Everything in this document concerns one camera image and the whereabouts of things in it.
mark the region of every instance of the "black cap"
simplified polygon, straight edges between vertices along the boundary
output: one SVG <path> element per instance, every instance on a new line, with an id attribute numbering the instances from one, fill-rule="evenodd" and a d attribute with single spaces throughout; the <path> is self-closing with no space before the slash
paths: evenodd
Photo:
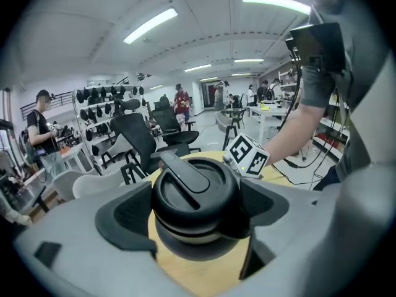
<path id="1" fill-rule="evenodd" d="M 40 90 L 36 96 L 36 102 L 40 97 L 48 97 L 49 100 L 51 100 L 50 93 L 46 91 L 45 89 Z"/>

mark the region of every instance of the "black cup lid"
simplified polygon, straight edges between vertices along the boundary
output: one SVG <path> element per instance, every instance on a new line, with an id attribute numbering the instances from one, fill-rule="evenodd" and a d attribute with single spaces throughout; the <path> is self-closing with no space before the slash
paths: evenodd
<path id="1" fill-rule="evenodd" d="M 201 236 L 214 231 L 240 211 L 241 194 L 229 168 L 209 158 L 180 160 L 163 152 L 167 168 L 154 184 L 152 208 L 170 231 Z"/>

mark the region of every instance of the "white ceiling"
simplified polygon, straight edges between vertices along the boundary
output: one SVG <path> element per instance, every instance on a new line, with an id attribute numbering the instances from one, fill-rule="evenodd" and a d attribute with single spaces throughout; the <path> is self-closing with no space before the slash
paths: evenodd
<path id="1" fill-rule="evenodd" d="M 178 16 L 130 45 L 123 39 L 173 7 Z M 223 77 L 262 73 L 288 57 L 278 42 L 307 20 L 299 12 L 242 0 L 35 0 L 10 39 L 17 80 L 60 74 L 190 74 Z M 262 64 L 233 59 L 264 58 Z M 185 73 L 203 64 L 212 67 Z"/>

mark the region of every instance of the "chair backrest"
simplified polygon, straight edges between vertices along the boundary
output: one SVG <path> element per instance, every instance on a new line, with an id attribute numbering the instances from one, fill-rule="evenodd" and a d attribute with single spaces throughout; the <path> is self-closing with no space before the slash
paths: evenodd
<path id="1" fill-rule="evenodd" d="M 222 132 L 226 132 L 227 126 L 230 126 L 233 123 L 233 120 L 231 118 L 224 116 L 224 114 L 219 111 L 215 112 L 215 117 L 217 126 Z"/>
<path id="2" fill-rule="evenodd" d="M 146 171 L 150 156 L 155 152 L 157 144 L 150 130 L 144 123 L 140 113 L 125 114 L 110 122 L 115 133 L 122 134 L 140 156 L 140 167 Z"/>
<path id="3" fill-rule="evenodd" d="M 110 156 L 115 156 L 120 153 L 124 153 L 129 151 L 132 148 L 132 145 L 127 141 L 127 139 L 122 135 L 117 136 L 117 140 L 112 147 L 110 147 L 107 152 Z"/>
<path id="4" fill-rule="evenodd" d="M 95 175 L 96 170 L 89 171 L 88 173 L 82 173 L 80 171 L 64 171 L 53 179 L 52 185 L 62 199 L 70 201 L 75 199 L 73 195 L 73 184 L 78 178 L 87 174 Z"/>
<path id="5" fill-rule="evenodd" d="M 161 127 L 162 131 L 177 130 L 181 131 L 180 124 L 176 119 L 176 114 L 172 107 L 152 111 L 153 118 Z"/>
<path id="6" fill-rule="evenodd" d="M 77 199 L 103 191 L 110 191 L 117 189 L 123 181 L 123 174 L 120 170 L 103 176 L 83 175 L 75 181 L 73 195 Z"/>

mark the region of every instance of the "white chair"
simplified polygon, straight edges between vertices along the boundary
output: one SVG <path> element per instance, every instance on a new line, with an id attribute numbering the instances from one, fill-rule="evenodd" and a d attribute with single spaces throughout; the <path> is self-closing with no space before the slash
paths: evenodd
<path id="1" fill-rule="evenodd" d="M 103 176 L 84 175 L 75 181 L 73 195 L 77 199 L 99 192 L 117 189 L 123 181 L 124 178 L 121 170 L 116 170 Z"/>
<path id="2" fill-rule="evenodd" d="M 126 153 L 125 157 L 127 163 L 129 163 L 127 157 L 128 154 L 131 154 L 132 158 L 135 157 L 135 153 L 133 151 L 132 145 L 125 139 L 125 137 L 122 134 L 118 135 L 114 145 L 101 155 L 101 159 L 103 161 L 103 167 L 107 168 L 105 156 L 107 156 L 113 163 L 116 163 L 114 160 L 114 156 L 121 153 Z"/>
<path id="3" fill-rule="evenodd" d="M 230 139 L 235 139 L 238 133 L 236 132 L 236 126 L 232 125 L 233 120 L 231 118 L 226 117 L 224 114 L 222 114 L 219 111 L 215 112 L 215 117 L 216 117 L 217 127 L 219 128 L 219 130 L 225 133 L 224 144 L 223 144 L 223 150 L 224 150 L 225 147 L 230 142 Z"/>
<path id="4" fill-rule="evenodd" d="M 95 176 L 97 171 L 93 168 L 87 173 L 81 171 L 65 171 L 57 175 L 52 182 L 52 185 L 59 196 L 66 201 L 75 199 L 73 196 L 73 184 L 81 176 Z"/>

